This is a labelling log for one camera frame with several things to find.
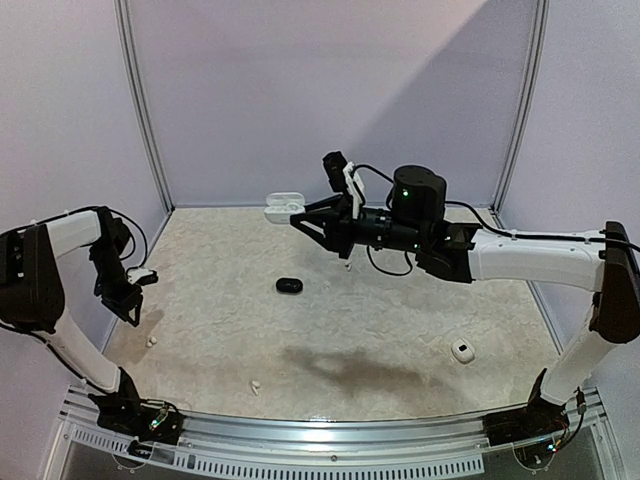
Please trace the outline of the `white oval charging case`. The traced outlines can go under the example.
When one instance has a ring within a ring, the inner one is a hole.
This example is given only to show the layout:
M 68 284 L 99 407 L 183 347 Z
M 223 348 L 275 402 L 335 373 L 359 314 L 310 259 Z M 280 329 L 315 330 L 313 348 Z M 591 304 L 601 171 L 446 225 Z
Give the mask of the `white oval charging case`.
M 274 192 L 266 197 L 263 211 L 266 220 L 276 225 L 288 225 L 293 215 L 305 212 L 305 197 L 299 192 Z

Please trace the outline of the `black oval charging case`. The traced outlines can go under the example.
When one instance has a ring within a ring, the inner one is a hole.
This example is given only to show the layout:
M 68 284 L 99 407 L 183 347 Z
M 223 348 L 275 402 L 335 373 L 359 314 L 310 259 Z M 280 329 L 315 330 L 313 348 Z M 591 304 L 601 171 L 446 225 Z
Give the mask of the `black oval charging case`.
M 275 288 L 281 294 L 297 295 L 303 291 L 304 285 L 300 279 L 281 277 L 276 281 Z

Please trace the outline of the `white stem earbud front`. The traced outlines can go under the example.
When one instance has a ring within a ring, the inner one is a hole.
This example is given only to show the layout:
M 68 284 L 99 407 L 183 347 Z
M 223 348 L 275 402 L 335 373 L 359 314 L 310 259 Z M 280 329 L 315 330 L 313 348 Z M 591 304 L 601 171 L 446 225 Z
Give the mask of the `white stem earbud front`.
M 259 390 L 261 388 L 261 384 L 256 380 L 252 380 L 250 382 L 250 388 L 251 388 L 251 391 L 253 392 L 253 394 L 255 396 L 258 396 L 259 395 Z

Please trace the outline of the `white case with black window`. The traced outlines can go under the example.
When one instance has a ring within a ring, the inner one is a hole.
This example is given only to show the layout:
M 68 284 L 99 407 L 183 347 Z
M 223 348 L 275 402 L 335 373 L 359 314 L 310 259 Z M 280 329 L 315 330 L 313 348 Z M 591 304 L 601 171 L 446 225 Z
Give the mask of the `white case with black window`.
M 464 365 L 471 363 L 475 359 L 475 352 L 472 345 L 462 338 L 452 342 L 451 352 L 454 358 Z

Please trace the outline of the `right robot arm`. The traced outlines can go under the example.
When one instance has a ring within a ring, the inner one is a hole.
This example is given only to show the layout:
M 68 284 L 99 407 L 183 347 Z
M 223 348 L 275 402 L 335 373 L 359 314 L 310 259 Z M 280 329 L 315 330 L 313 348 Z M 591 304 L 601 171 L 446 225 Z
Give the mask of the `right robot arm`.
M 622 224 L 549 234 L 507 232 L 481 221 L 452 223 L 444 217 L 445 179 L 418 165 L 397 168 L 388 208 L 374 209 L 364 204 L 356 166 L 329 164 L 325 170 L 333 196 L 304 206 L 290 224 L 342 259 L 364 245 L 413 255 L 418 268 L 444 281 L 522 280 L 592 293 L 584 326 L 540 374 L 531 403 L 518 412 L 524 435 L 537 436 L 552 424 L 555 406 L 565 404 L 616 346 L 638 338 L 637 249 Z

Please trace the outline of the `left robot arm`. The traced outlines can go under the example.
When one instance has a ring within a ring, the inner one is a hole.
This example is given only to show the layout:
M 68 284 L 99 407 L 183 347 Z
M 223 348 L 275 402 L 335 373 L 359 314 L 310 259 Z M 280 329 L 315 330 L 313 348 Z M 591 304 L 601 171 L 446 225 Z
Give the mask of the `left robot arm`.
M 87 249 L 96 271 L 94 295 L 118 319 L 138 326 L 143 266 L 124 267 L 125 250 L 135 249 L 136 222 L 107 206 L 88 206 L 14 228 L 1 235 L 1 326 L 41 343 L 78 380 L 96 391 L 102 413 L 128 434 L 148 426 L 134 381 L 109 361 L 73 320 L 58 261 Z

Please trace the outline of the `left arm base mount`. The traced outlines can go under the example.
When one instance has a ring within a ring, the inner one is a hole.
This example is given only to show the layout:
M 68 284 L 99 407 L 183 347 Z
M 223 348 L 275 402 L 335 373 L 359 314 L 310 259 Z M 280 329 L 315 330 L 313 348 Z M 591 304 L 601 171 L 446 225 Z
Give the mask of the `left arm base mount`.
M 98 407 L 97 425 L 103 429 L 136 437 L 138 442 L 177 445 L 185 415 L 172 403 L 156 400 L 122 400 L 90 394 Z

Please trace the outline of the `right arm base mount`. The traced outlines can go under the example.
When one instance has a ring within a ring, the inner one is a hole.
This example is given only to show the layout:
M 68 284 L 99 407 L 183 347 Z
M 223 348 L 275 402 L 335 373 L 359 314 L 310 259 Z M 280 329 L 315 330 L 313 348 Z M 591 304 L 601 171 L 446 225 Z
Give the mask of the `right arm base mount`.
M 523 407 L 486 414 L 482 424 L 490 445 L 497 446 L 564 431 L 569 418 L 564 405 L 535 397 Z

